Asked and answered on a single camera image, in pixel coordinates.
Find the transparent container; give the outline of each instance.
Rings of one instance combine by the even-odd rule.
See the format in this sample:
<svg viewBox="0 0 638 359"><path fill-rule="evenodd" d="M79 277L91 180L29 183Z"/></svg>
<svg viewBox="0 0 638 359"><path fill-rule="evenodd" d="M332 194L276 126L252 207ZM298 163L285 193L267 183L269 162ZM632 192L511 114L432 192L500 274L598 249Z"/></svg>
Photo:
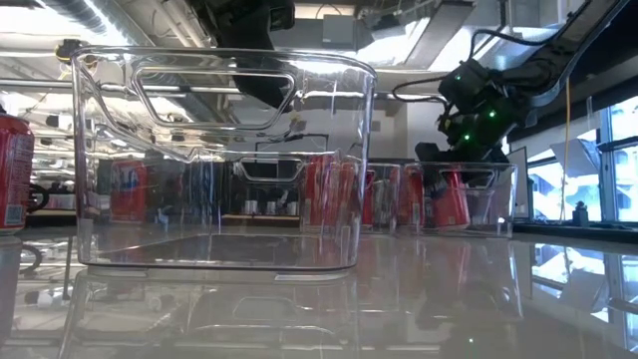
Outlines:
<svg viewBox="0 0 638 359"><path fill-rule="evenodd" d="M368 163L361 230L394 234L399 210L401 166Z"/></svg>
<svg viewBox="0 0 638 359"><path fill-rule="evenodd" d="M93 266L59 358L358 358L356 277L307 277Z"/></svg>
<svg viewBox="0 0 638 359"><path fill-rule="evenodd" d="M404 165L398 232L510 238L515 191L516 165Z"/></svg>
<svg viewBox="0 0 638 359"><path fill-rule="evenodd" d="M356 263L370 67L228 49L87 48L72 61L81 262Z"/></svg>

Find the metal pole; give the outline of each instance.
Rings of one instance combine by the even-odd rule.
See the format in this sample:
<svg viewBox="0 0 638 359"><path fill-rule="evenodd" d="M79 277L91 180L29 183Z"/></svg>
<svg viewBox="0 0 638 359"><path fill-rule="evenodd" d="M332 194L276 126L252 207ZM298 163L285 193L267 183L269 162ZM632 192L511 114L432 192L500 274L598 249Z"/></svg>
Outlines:
<svg viewBox="0 0 638 359"><path fill-rule="evenodd" d="M14 88L32 88L32 89L61 89L61 90L71 90L73 89L73 84L70 81L59 81L59 80L22 80L22 79L3 79L0 78L0 90L3 90L3 87L14 87ZM120 92L120 93L132 93L132 90L123 85L118 84L101 84L100 89L107 92ZM214 87L214 86L171 86L171 85L145 85L144 89L153 93L183 93L185 89L190 90L194 93L214 93L214 94L241 94L241 91L237 88L230 87ZM333 92L319 92L316 91L314 94L309 97L327 97L327 98L355 98L361 97L362 94L357 94L355 92L352 93L333 93ZM402 94L401 97L404 99L419 99L423 96L437 96L438 94L433 94L432 92L425 92L423 94ZM375 93L375 99L377 100L396 100L391 92L388 91L377 91Z"/></svg>
<svg viewBox="0 0 638 359"><path fill-rule="evenodd" d="M62 299L71 300L69 295L69 277L71 276L71 251L73 248L73 235L69 235L67 242L67 264L64 268L64 288L62 289Z"/></svg>
<svg viewBox="0 0 638 359"><path fill-rule="evenodd" d="M73 88L70 81L58 80L22 80L22 79L0 79L1 86L42 88L42 89L69 89Z"/></svg>

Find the ceiling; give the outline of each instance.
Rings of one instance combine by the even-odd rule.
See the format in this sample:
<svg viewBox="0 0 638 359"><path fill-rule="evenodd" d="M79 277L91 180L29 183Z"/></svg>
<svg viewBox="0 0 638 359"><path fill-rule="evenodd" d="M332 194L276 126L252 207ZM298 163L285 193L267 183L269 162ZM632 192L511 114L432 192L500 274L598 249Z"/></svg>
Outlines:
<svg viewBox="0 0 638 359"><path fill-rule="evenodd" d="M272 33L271 37L280 50L337 53L373 65L379 76L376 109L386 110L388 116L393 116L400 104L385 100L387 94L397 84L435 77L453 69L468 55L475 28L510 31L506 25L513 23L515 32L534 37L538 36L541 26L558 22L560 11L545 2L555 4L550 0L511 0L510 3L498 0L333 0L330 4L298 0L295 27ZM572 1L572 6L577 6L577 2ZM114 46L195 48L214 45L183 0L163 3L159 0L37 0L18 2L22 6L15 6L16 3L0 0L4 15L0 22L2 79L65 81L68 84L70 68L53 56L55 47L63 39ZM324 15L339 12L351 17L352 21L356 18L359 27L370 26L371 19L390 13L397 14L395 17L401 25L395 36L377 39L357 51L326 48L322 41L324 21L327 21ZM478 55L485 56L488 61L497 61L488 56L490 48L497 48L494 44L495 40L479 39ZM53 139L38 142L37 152L42 156L70 159L72 98L69 87L63 87L50 90L2 86L0 103L9 113L27 117L39 138ZM431 83L416 86L410 92L433 94L436 87L436 83ZM229 102L230 109L242 106L236 98L221 97ZM210 103L211 98L203 98L203 101L199 98L194 102L171 100L174 106L187 111L190 106L200 106L202 102ZM51 117L58 119L54 121L55 126L52 126Z"/></svg>

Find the can label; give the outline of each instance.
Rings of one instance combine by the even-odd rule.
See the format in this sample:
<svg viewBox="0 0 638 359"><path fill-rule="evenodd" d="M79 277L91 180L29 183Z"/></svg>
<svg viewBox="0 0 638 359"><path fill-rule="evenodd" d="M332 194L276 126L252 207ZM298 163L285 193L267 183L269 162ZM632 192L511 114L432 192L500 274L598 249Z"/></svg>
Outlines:
<svg viewBox="0 0 638 359"><path fill-rule="evenodd" d="M4 189L0 191L0 230L24 226L33 146L34 137L25 122L0 115L0 187Z"/></svg>

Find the clear plastic bin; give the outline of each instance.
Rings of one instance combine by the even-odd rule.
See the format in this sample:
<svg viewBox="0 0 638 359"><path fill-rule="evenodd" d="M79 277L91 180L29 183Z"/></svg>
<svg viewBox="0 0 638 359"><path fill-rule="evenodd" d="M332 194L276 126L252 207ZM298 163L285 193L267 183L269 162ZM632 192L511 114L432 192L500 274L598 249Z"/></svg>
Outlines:
<svg viewBox="0 0 638 359"><path fill-rule="evenodd" d="M398 232L509 238L515 185L516 165L404 165Z"/></svg>
<svg viewBox="0 0 638 359"><path fill-rule="evenodd" d="M87 48L73 70L81 262L356 263L370 67L300 53Z"/></svg>
<svg viewBox="0 0 638 359"><path fill-rule="evenodd" d="M399 209L401 166L368 164L361 230L394 234Z"/></svg>

